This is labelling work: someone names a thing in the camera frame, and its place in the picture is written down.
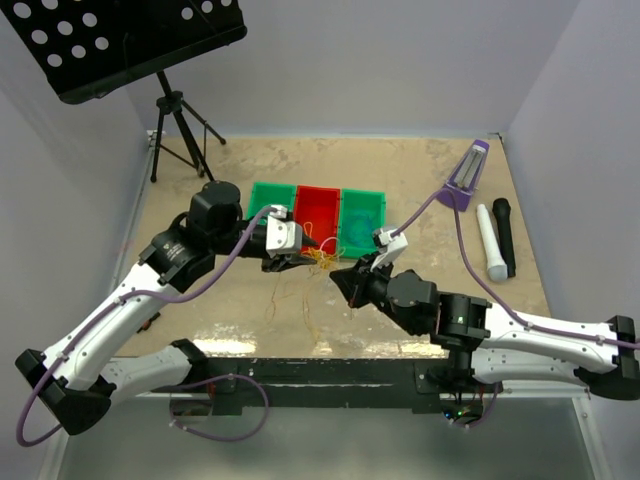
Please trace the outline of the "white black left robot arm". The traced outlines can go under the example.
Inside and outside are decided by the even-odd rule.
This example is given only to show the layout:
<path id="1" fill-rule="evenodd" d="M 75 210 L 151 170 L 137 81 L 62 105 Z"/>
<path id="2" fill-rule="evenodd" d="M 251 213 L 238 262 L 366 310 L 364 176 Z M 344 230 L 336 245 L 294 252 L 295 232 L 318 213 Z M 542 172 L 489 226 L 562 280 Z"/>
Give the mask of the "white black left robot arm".
<path id="1" fill-rule="evenodd" d="M 189 340 L 137 358 L 114 356 L 165 305 L 202 295 L 238 257 L 260 260 L 265 272 L 310 264 L 301 252 L 317 243 L 286 206 L 266 205 L 244 219 L 240 200 L 230 182 L 205 184 L 80 325 L 45 350 L 18 356 L 16 368 L 32 388 L 16 426 L 20 445 L 30 444 L 24 427 L 36 401 L 59 428 L 77 435 L 139 394 L 164 387 L 196 392 L 205 385 L 207 356 Z"/>

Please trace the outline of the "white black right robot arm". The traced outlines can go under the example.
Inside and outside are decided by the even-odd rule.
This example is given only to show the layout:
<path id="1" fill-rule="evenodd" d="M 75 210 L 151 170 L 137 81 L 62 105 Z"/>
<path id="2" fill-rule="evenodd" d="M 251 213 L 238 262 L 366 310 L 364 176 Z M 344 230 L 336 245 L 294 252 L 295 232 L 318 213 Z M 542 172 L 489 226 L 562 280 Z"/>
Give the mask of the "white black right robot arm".
<path id="1" fill-rule="evenodd" d="M 579 323 L 524 314 L 496 302 L 441 292 L 415 271 L 377 267 L 375 255 L 330 273 L 348 306 L 371 305 L 411 336 L 428 336 L 449 353 L 433 380 L 447 391 L 508 380 L 577 385 L 610 400 L 639 397 L 632 319 Z"/>

